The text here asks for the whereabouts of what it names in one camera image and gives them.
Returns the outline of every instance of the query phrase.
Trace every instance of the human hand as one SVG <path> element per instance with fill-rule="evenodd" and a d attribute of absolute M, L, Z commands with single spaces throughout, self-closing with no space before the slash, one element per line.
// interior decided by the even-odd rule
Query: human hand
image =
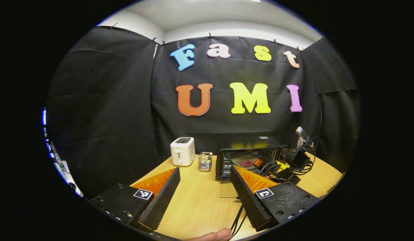
<path fill-rule="evenodd" d="M 190 238 L 185 241 L 227 241 L 232 238 L 230 229 L 222 229 L 218 232 L 211 232 L 201 237 Z"/>

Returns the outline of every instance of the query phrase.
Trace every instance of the foam letter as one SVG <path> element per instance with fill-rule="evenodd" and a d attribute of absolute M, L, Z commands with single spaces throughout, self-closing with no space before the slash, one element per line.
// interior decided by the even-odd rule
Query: foam letter
<path fill-rule="evenodd" d="M 210 89 L 213 88 L 212 84 L 199 84 L 198 89 L 201 90 L 201 105 L 199 107 L 191 106 L 191 90 L 194 87 L 190 84 L 184 84 L 176 87 L 178 92 L 178 108 L 184 115 L 195 116 L 202 115 L 210 108 Z"/>
<path fill-rule="evenodd" d="M 207 50 L 207 55 L 211 57 L 221 57 L 227 59 L 231 57 L 229 54 L 229 47 L 225 44 L 215 43 L 209 46 L 209 50 Z"/>
<path fill-rule="evenodd" d="M 296 59 L 295 55 L 293 55 L 290 51 L 284 52 L 284 55 L 288 57 L 288 60 L 291 66 L 293 66 L 296 69 L 299 69 L 300 65 L 295 62 L 295 59 Z"/>
<path fill-rule="evenodd" d="M 292 100 L 292 106 L 290 108 L 291 112 L 301 112 L 302 106 L 299 103 L 299 95 L 298 95 L 298 89 L 299 87 L 294 84 L 288 84 L 286 86 L 290 91 L 290 98 Z"/>
<path fill-rule="evenodd" d="M 243 83 L 231 83 L 229 85 L 234 90 L 234 108 L 231 109 L 233 114 L 242 114 L 245 108 L 242 106 L 244 102 L 245 107 L 251 113 L 254 104 L 257 102 L 256 113 L 270 113 L 271 109 L 268 107 L 267 88 L 266 84 L 256 84 L 253 91 L 250 93 Z"/>
<path fill-rule="evenodd" d="M 257 59 L 261 61 L 270 61 L 271 59 L 273 59 L 271 55 L 268 53 L 270 50 L 267 47 L 256 45 L 253 49 L 256 52 L 254 55 Z"/>
<path fill-rule="evenodd" d="M 185 47 L 182 47 L 170 54 L 170 56 L 173 56 L 179 63 L 179 70 L 182 71 L 186 69 L 187 67 L 191 66 L 195 63 L 193 60 L 188 60 L 189 58 L 195 57 L 194 52 L 192 52 L 191 49 L 194 49 L 195 46 L 193 44 L 188 44 Z"/>

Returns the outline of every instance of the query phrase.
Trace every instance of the toaster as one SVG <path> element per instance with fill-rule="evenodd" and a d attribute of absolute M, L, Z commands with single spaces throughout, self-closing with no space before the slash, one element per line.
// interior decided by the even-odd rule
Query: toaster
<path fill-rule="evenodd" d="M 170 144 L 172 163 L 176 166 L 189 166 L 195 158 L 193 137 L 179 137 Z"/>

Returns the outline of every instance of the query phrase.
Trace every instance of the wooden table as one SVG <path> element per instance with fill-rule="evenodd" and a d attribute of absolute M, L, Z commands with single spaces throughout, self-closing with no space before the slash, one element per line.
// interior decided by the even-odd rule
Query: wooden table
<path fill-rule="evenodd" d="M 311 154 L 307 154 L 311 160 L 314 159 Z M 170 157 L 134 183 L 174 167 Z M 190 166 L 180 166 L 179 169 L 181 181 L 156 232 L 173 238 L 188 239 L 209 232 L 217 232 L 223 228 L 231 228 L 241 206 L 241 201 L 236 198 L 219 197 L 219 191 L 223 184 L 215 180 L 216 156 L 213 156 L 211 171 L 199 171 L 198 160 L 195 160 Z M 300 176 L 301 180 L 298 186 L 312 195 L 320 197 L 327 194 L 341 176 L 342 174 L 335 168 L 316 158 L 312 170 Z M 244 215 L 245 211 L 243 210 L 239 224 Z M 256 232 L 246 218 L 241 229 L 231 241 L 256 233 L 259 232 Z"/>

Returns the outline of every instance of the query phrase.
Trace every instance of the black curtain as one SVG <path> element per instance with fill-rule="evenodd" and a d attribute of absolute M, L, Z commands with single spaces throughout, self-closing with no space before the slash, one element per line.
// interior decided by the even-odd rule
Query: black curtain
<path fill-rule="evenodd" d="M 317 156 L 345 172 L 354 157 L 361 120 L 359 93 L 351 70 L 326 39 L 303 55 L 312 70 L 322 106 Z"/>
<path fill-rule="evenodd" d="M 207 50 L 211 44 L 225 44 L 230 58 L 210 57 Z M 195 46 L 192 51 L 195 63 L 182 71 L 170 53 L 187 44 Z M 266 46 L 271 61 L 255 57 L 255 46 Z M 283 54 L 291 51 L 301 67 L 295 69 Z M 217 153 L 222 138 L 241 136 L 274 136 L 281 143 L 295 147 L 298 136 L 295 130 L 302 126 L 317 140 L 320 136 L 321 100 L 314 75 L 302 51 L 283 44 L 257 38 L 218 36 L 190 38 L 158 46 L 152 71 L 151 103 L 154 114 L 155 135 L 160 159 L 170 157 L 170 143 L 178 137 L 195 138 L 196 153 Z M 230 83 L 241 82 L 252 92 L 257 83 L 268 86 L 267 98 L 271 112 L 258 114 L 232 114 L 234 93 Z M 201 104 L 199 84 L 210 83 L 210 109 L 201 116 L 185 116 L 178 109 L 176 87 L 190 84 L 190 104 Z M 299 86 L 302 112 L 291 112 L 291 96 L 288 84 Z"/>
<path fill-rule="evenodd" d="M 87 198 L 131 184 L 162 162 L 149 104 L 155 46 L 135 32 L 95 27 L 51 81 L 48 138 Z"/>

